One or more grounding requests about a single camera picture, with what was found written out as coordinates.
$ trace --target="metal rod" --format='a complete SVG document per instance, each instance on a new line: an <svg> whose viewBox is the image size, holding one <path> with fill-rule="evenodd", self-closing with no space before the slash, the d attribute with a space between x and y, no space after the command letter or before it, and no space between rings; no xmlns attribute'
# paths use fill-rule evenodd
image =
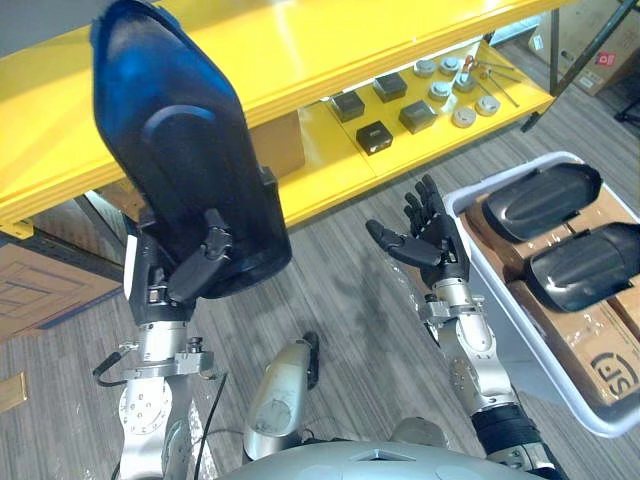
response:
<svg viewBox="0 0 640 480"><path fill-rule="evenodd" d="M620 6L616 9L615 13L605 23L604 27L598 32L598 34L591 40L591 43L587 45L584 51L576 59L576 61L569 67L567 73L564 74L562 80L558 82L556 88L551 91L551 95L557 97L565 91L567 86L573 81L573 79L580 73L584 66L591 60L600 47L607 41L613 31L620 25L629 12L635 6L637 0L624 0Z"/></svg>
<svg viewBox="0 0 640 480"><path fill-rule="evenodd" d="M493 70L491 72L491 75L498 75L500 77L504 77L504 78L506 78L508 80L511 80L513 82L522 83L522 79L520 79L520 78L512 77L511 75L506 75L506 74L501 73L501 72L496 72L495 70Z"/></svg>
<svg viewBox="0 0 640 480"><path fill-rule="evenodd" d="M560 10L551 11L551 52L549 66L549 92L558 85L558 51L560 45Z"/></svg>
<svg viewBox="0 0 640 480"><path fill-rule="evenodd" d="M491 63L491 62L485 62L484 60L478 60L478 63L480 65L489 65L490 67L496 67L496 68L504 68L506 70L515 70L515 67L512 67L511 65L503 65L502 63Z"/></svg>
<svg viewBox="0 0 640 480"><path fill-rule="evenodd" d="M91 203L91 200L89 200L86 195L80 195L74 198L74 201L89 218L93 226L96 227L98 233L109 242L116 252L121 253L124 249L124 243L120 240L116 232L113 231L111 225L109 225L100 214L95 205Z"/></svg>
<svg viewBox="0 0 640 480"><path fill-rule="evenodd" d="M513 105L514 105L516 108L520 107L520 105L518 105L518 102L516 102L516 101L511 97L511 95L509 95L509 94L507 93L507 91L506 91L504 88L502 88L502 85L500 85L500 84L496 81L496 79L495 79L495 78L493 78L491 75L487 75L487 78L488 78L489 80L491 80L491 82L492 82L496 87L498 87L498 88L502 91L502 93L504 93L504 96L505 96L505 97L507 97L507 98L509 99L509 101L510 101L511 103L513 103Z"/></svg>

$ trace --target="yellow metal shelf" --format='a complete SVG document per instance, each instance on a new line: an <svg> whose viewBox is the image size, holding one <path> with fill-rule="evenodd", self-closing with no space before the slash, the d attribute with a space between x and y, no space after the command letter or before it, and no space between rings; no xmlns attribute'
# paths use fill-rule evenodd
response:
<svg viewBox="0 0 640 480"><path fill-rule="evenodd" d="M165 0L159 5L229 77L255 126L565 3ZM93 124L90 64L88 28L0 59L0 229L11 230L31 215L123 177Z"/></svg>
<svg viewBox="0 0 640 480"><path fill-rule="evenodd" d="M447 55L464 58L474 47ZM488 62L510 65L484 42L477 57ZM434 74L430 79L416 77L411 69L400 72L408 85L407 94L388 103L382 103L372 85L357 89L365 103L363 116L341 124L325 102L318 102L301 110L303 144L307 164L304 169L280 180L280 199L288 225L307 219L327 208L364 192L375 185L433 160L461 145L471 142L534 111L543 111L553 97L535 85L519 70L508 74L522 78L517 83L496 77L507 92L519 103L516 108L500 90L487 80L479 80L500 103L500 109L491 117L477 116L466 129L453 125L451 112L456 106L473 107L477 98L486 95L478 86L466 94L454 91L446 104L438 108L427 97L427 88L444 76ZM409 133L398 120L400 109L418 100L425 100L438 112L435 123L415 135ZM359 128L381 120L393 135L393 143L386 150L368 156L355 140Z"/></svg>

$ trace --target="metal part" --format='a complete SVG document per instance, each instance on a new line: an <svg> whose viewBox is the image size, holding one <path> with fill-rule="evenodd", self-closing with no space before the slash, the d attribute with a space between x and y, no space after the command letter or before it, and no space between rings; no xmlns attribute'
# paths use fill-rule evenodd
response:
<svg viewBox="0 0 640 480"><path fill-rule="evenodd" d="M449 362L450 381L467 413L518 403L484 317L484 298L472 296L460 278L442 280L432 289L438 301L427 303L428 314L434 315L428 321L440 327L438 342Z"/></svg>
<svg viewBox="0 0 640 480"><path fill-rule="evenodd" d="M105 220L105 218L95 207L89 197L84 194L74 198L73 201L76 203L76 205L78 205L78 207L80 207L82 213L87 216L100 236L103 237L107 242L109 242L116 253L120 254L124 249L124 242L120 237L118 237L113 228L111 228L111 225L109 225L109 223Z"/></svg>
<svg viewBox="0 0 640 480"><path fill-rule="evenodd" d="M451 95L451 85L447 82L433 82L429 87L429 98L444 103Z"/></svg>
<svg viewBox="0 0 640 480"><path fill-rule="evenodd" d="M245 422L244 450L250 459L300 445L310 353L307 342L294 343L269 365Z"/></svg>
<svg viewBox="0 0 640 480"><path fill-rule="evenodd" d="M120 397L120 478L186 478L190 456L186 377L131 380Z"/></svg>
<svg viewBox="0 0 640 480"><path fill-rule="evenodd" d="M456 127L469 128L476 121L476 112L469 107L458 107L453 111L451 120Z"/></svg>
<svg viewBox="0 0 640 480"><path fill-rule="evenodd" d="M186 322L151 322L140 325L140 357L144 362L173 358L187 343Z"/></svg>
<svg viewBox="0 0 640 480"><path fill-rule="evenodd" d="M396 425L396 428L393 429L389 441L449 448L449 442L442 428L422 417L403 419Z"/></svg>
<svg viewBox="0 0 640 480"><path fill-rule="evenodd" d="M531 471L538 468L556 468L556 465L549 460L542 443L527 443L505 448L487 455L487 460L506 465L514 470Z"/></svg>
<svg viewBox="0 0 640 480"><path fill-rule="evenodd" d="M509 101L510 101L511 103L513 103L513 105L514 105L516 108L519 108L519 107L520 107L520 105L518 105L518 102L516 102L516 101L513 99L513 97L511 97L511 95L509 95L509 94L507 93L507 91L502 87L502 85L500 85L500 84L496 81L496 79L495 79L495 78L493 78L491 75L487 75L487 78L488 78L489 80L491 80L491 83L493 83L496 87L498 87L498 88L500 89L500 91L504 94L504 96L505 96L505 97L507 97L507 98L509 99Z"/></svg>
<svg viewBox="0 0 640 480"><path fill-rule="evenodd" d="M427 302L425 307L425 316L429 325L436 328L441 327L443 323L453 318L449 304L447 302Z"/></svg>
<svg viewBox="0 0 640 480"><path fill-rule="evenodd" d="M462 93L469 93L475 86L476 81L470 73L460 73L453 82L453 88Z"/></svg>
<svg viewBox="0 0 640 480"><path fill-rule="evenodd" d="M440 62L440 73L447 77L453 77L460 68L460 61L457 57L444 57Z"/></svg>
<svg viewBox="0 0 640 480"><path fill-rule="evenodd" d="M202 337L191 337L187 343L187 351L189 353L202 352Z"/></svg>
<svg viewBox="0 0 640 480"><path fill-rule="evenodd" d="M495 114L500 108L500 102L492 95L483 95L475 105L476 112L485 117Z"/></svg>
<svg viewBox="0 0 640 480"><path fill-rule="evenodd" d="M549 91L558 86L558 50L560 45L560 10L551 10L551 51L549 53Z"/></svg>
<svg viewBox="0 0 640 480"><path fill-rule="evenodd" d="M511 65L505 65L503 63L491 63L491 62L485 62L484 60L477 60L478 65L487 65L489 67L495 67L495 68L504 68L505 70L515 70L515 67L512 67Z"/></svg>
<svg viewBox="0 0 640 480"><path fill-rule="evenodd" d="M429 78L437 68L433 60L418 60L413 66L413 73L420 78Z"/></svg>
<svg viewBox="0 0 640 480"><path fill-rule="evenodd" d="M521 78L512 77L511 75L507 75L506 73L496 72L495 70L490 71L491 75L498 75L499 77L506 78L507 80L511 80L512 82L522 83Z"/></svg>
<svg viewBox="0 0 640 480"><path fill-rule="evenodd" d="M535 477L444 448L391 442L326 442L271 455L224 478L533 480Z"/></svg>
<svg viewBox="0 0 640 480"><path fill-rule="evenodd" d="M122 372L124 380L141 378L171 377L174 375L199 374L203 378L213 378L213 352L180 352L174 358L161 362L148 362Z"/></svg>
<svg viewBox="0 0 640 480"><path fill-rule="evenodd" d="M462 278L447 278L434 283L432 290L439 300L447 302L452 307L473 306L469 286Z"/></svg>
<svg viewBox="0 0 640 480"><path fill-rule="evenodd" d="M551 95L556 97L554 99L553 103L555 103L557 98L560 95L562 95L562 92L564 92L566 90L566 88L569 86L569 84L571 82L573 82L573 80L580 73L580 71L582 71L582 69L585 67L585 65L587 63L589 63L589 61L591 60L591 57L593 57L598 52L598 50L600 50L602 45L604 45L604 42L607 41L607 39L611 36L613 31L626 18L626 16L629 14L629 12L631 12L631 10L633 10L633 8L634 8L636 3L637 3L637 0L624 0L624 1L622 1L620 3L620 5L618 5L618 8L613 13L611 18L609 18L607 23L604 24L602 29L600 29L600 31L596 34L596 36L593 38L593 40L591 40L591 43L589 43L589 45L587 45L585 47L585 49L578 56L578 58L575 60L575 62L573 62L573 64L571 64L571 66L569 67L567 72L564 74L562 79L559 82L556 83L555 88L550 90L549 93L551 93ZM554 35L554 29L553 28L551 29L551 35L552 35L551 44L553 45L553 43L555 41L557 41L557 37L556 37L556 40L553 39L553 35ZM553 60L553 59L551 60L552 64L554 62L557 62L557 52L556 52L556 59L555 60ZM540 118L542 118L542 114L540 114L538 112L533 112L531 114L531 116L527 119L525 124L522 125L520 130L522 132L527 132L536 123L538 123Z"/></svg>

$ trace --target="screw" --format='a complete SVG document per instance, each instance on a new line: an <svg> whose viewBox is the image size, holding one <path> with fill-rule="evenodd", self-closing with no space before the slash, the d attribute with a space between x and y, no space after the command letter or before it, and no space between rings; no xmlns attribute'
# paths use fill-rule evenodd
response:
<svg viewBox="0 0 640 480"><path fill-rule="evenodd" d="M202 337L191 337L187 342L187 350L189 353L202 352Z"/></svg>

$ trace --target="black cube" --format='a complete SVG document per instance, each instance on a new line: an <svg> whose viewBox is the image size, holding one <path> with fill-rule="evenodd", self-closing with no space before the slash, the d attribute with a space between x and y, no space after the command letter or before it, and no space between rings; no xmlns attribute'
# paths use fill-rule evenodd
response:
<svg viewBox="0 0 640 480"><path fill-rule="evenodd" d="M366 127L360 128L356 132L356 140L360 146L367 152L367 155L373 155L380 150L389 148L393 141L391 132L383 125L381 121L373 122Z"/></svg>
<svg viewBox="0 0 640 480"><path fill-rule="evenodd" d="M373 89L384 103L404 97L407 93L407 84L399 73L383 75L373 81Z"/></svg>
<svg viewBox="0 0 640 480"><path fill-rule="evenodd" d="M400 123L412 134L427 128L436 121L438 114L423 100L418 100L400 110Z"/></svg>
<svg viewBox="0 0 640 480"><path fill-rule="evenodd" d="M331 106L341 122L348 122L364 113L364 103L356 92L341 93L331 97Z"/></svg>

